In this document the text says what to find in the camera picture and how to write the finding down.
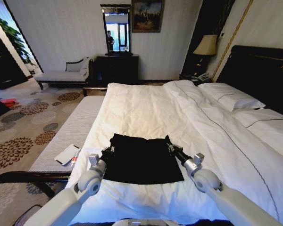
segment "person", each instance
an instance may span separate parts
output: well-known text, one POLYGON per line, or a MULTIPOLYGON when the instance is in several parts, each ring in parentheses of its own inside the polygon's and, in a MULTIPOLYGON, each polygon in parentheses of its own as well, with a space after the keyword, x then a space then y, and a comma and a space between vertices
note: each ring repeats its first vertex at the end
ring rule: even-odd
POLYGON ((109 45, 109 51, 113 51, 113 44, 114 44, 114 39, 111 36, 111 31, 107 31, 108 34, 108 45, 109 45))

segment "patterned carpet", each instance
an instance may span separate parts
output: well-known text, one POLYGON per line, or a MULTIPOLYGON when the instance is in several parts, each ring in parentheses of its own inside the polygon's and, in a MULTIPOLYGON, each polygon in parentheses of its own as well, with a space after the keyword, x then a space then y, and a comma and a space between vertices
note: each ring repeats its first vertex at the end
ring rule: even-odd
MULTIPOLYGON (((105 95, 93 91, 89 95, 105 95)), ((0 174, 29 170, 83 98, 82 88, 44 90, 34 79, 0 90, 0 98, 16 98, 18 104, 0 117, 0 174)), ((53 190, 61 184, 49 184, 53 190)), ((32 184, 0 184, 0 225, 11 226, 35 204, 44 205, 48 197, 32 184)))

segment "white robotic arm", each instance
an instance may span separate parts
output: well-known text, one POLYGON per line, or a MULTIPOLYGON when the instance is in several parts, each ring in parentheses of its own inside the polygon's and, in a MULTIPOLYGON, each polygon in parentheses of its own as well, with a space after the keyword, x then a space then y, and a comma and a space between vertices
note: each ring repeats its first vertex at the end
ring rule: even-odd
MULTIPOLYGON (((179 146, 170 144, 169 151, 174 154, 186 168, 188 176, 194 181, 197 189, 210 196, 220 211, 235 226, 281 226, 272 216, 253 203, 237 190, 231 189, 215 173, 202 169, 204 155, 196 154, 193 158, 183 153, 179 146)), ((106 153, 114 148, 106 148, 106 153)), ((95 195, 106 169, 107 158, 92 155, 92 166, 71 188, 66 188, 52 198, 25 223, 25 226, 63 226, 68 225, 80 211, 82 204, 89 196, 95 195)))
POLYGON ((98 155, 93 157, 95 165, 82 174, 77 183, 58 193, 32 215, 25 226, 64 226, 75 218, 82 204, 99 191, 106 170, 106 163, 98 155))
POLYGON ((211 197, 218 209, 235 226, 282 225, 241 192, 222 183, 215 173, 208 169, 202 169, 203 154, 198 153, 191 158, 183 153, 181 147, 176 145, 169 145, 169 150, 186 168, 188 176, 194 181, 196 188, 211 197))

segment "wooden bed frame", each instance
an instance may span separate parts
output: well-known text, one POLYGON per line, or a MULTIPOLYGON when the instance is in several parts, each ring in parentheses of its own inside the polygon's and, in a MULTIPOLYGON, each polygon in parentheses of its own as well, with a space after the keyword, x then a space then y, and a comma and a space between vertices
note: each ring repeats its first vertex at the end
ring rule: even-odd
POLYGON ((233 46, 217 82, 231 85, 283 114, 283 49, 233 46))

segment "pillow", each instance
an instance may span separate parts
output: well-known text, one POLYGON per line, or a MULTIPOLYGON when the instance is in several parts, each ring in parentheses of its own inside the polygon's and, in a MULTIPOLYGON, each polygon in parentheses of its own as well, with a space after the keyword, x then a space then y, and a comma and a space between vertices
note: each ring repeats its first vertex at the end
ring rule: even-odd
POLYGON ((83 59, 77 62, 66 62, 66 72, 79 72, 83 64, 83 59))
POLYGON ((88 77, 89 75, 89 61, 90 61, 89 57, 86 57, 83 59, 83 62, 80 68, 80 74, 83 77, 88 77))
POLYGON ((250 132, 283 155, 283 115, 270 110, 237 112, 234 117, 250 132))
POLYGON ((265 107, 259 100, 225 83, 203 83, 198 86, 221 103, 228 111, 235 108, 254 109, 265 107))

